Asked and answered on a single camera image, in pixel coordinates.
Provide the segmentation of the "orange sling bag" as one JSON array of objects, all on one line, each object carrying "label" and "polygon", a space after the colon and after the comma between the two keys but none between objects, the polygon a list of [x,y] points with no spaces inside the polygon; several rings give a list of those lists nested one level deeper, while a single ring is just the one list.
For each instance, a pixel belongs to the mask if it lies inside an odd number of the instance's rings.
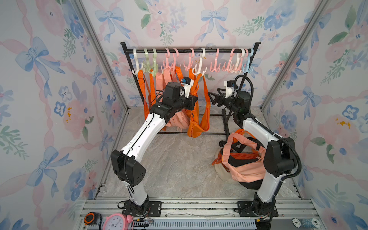
[{"label": "orange sling bag", "polygon": [[194,81],[193,86],[191,87],[190,94],[193,96],[198,96],[198,90],[199,90],[199,81],[203,81],[203,90],[204,90],[204,96],[206,101],[206,107],[205,112],[202,117],[202,120],[199,121],[199,105],[198,102],[195,103],[194,110],[190,113],[190,124],[187,131],[187,134],[191,138],[197,138],[199,137],[203,132],[207,132],[210,129],[210,108],[211,108],[211,100],[208,95],[209,91],[207,88],[205,77],[200,73],[198,75],[195,75],[193,73],[193,69],[190,69],[189,71],[189,77],[191,80]]}]

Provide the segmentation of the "beige crossbody bag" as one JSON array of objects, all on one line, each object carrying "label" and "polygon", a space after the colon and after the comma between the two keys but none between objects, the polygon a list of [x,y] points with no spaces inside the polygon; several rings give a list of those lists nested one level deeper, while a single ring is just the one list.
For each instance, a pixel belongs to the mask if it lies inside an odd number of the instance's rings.
[{"label": "beige crossbody bag", "polygon": [[239,184],[239,182],[233,180],[231,173],[228,172],[221,163],[214,164],[214,168],[215,168],[217,175],[222,181],[230,183],[230,184],[234,184],[234,185]]}]

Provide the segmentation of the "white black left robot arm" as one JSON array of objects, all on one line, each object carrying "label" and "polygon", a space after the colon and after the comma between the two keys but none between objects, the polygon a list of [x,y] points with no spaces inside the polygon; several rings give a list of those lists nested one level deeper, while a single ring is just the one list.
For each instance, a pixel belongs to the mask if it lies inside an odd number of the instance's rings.
[{"label": "white black left robot arm", "polygon": [[139,131],[122,150],[111,154],[113,172],[129,192],[128,207],[140,216],[145,216],[149,209],[149,196],[142,183],[146,169],[140,162],[155,136],[176,113],[183,109],[194,110],[198,97],[190,94],[193,85],[194,81],[188,77],[180,83],[167,83],[163,94],[156,96],[156,103]]}]

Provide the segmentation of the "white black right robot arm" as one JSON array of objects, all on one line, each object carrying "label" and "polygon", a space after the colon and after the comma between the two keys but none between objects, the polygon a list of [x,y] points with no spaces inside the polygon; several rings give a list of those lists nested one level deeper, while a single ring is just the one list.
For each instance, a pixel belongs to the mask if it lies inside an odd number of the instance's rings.
[{"label": "white black right robot arm", "polygon": [[251,112],[254,85],[244,74],[225,82],[225,88],[207,95],[213,105],[226,107],[234,122],[250,137],[234,132],[219,143],[218,162],[228,170],[233,180],[256,187],[253,202],[238,206],[239,214],[252,213],[257,222],[269,224],[276,209],[276,196],[286,179],[296,177],[302,170],[301,159],[292,138],[270,130]]}]

